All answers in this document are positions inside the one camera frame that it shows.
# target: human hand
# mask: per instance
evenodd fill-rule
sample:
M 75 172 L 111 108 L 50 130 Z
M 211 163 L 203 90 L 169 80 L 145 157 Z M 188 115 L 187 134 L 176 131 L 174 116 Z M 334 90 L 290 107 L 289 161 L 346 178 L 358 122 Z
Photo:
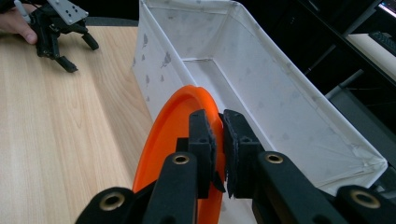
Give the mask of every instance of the human hand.
M 29 4 L 23 4 L 23 7 L 27 13 L 31 13 L 36 10 L 36 7 Z M 26 42 L 32 45 L 37 42 L 37 34 L 32 30 L 32 28 L 30 28 L 29 24 L 23 19 L 21 13 L 16 7 L 0 14 L 0 30 L 7 31 L 12 34 L 19 34 L 26 40 Z

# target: orange frisbee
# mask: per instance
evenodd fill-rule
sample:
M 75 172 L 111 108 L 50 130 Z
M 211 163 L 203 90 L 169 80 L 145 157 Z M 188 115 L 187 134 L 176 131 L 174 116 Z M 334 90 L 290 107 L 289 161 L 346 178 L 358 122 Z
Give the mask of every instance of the orange frisbee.
M 190 114 L 200 109 L 205 110 L 216 138 L 216 169 L 224 181 L 223 130 L 218 108 L 204 88 L 189 85 L 182 87 L 170 97 L 154 121 L 137 166 L 134 192 L 158 179 L 165 158 L 176 151 L 177 139 L 189 137 Z M 221 200 L 222 192 L 211 184 L 208 199 L 198 200 L 198 223 L 218 223 Z

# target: wooden table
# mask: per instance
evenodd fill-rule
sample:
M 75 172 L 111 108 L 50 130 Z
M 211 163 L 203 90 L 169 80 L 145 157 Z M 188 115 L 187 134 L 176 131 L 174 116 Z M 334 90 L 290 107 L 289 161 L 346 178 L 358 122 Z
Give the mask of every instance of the wooden table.
M 74 223 L 98 192 L 131 188 L 152 125 L 132 71 L 135 27 L 59 38 L 65 72 L 0 33 L 0 223 Z

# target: wood grain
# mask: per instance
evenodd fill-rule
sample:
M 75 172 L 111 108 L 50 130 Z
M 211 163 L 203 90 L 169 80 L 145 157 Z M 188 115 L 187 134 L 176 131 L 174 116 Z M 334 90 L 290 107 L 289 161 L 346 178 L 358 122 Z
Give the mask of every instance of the wood grain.
M 89 27 L 59 38 L 65 72 L 0 33 L 0 223 L 74 223 L 90 199 L 130 188 L 152 125 L 134 79 L 137 28 Z

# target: storage box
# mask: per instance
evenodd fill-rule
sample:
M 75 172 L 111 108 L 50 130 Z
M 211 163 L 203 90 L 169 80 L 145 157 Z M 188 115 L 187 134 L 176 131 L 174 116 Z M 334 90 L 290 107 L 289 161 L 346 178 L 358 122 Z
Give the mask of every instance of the storage box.
M 239 3 L 142 1 L 133 69 L 154 119 L 176 90 L 202 86 L 332 195 L 369 187 L 387 168 Z

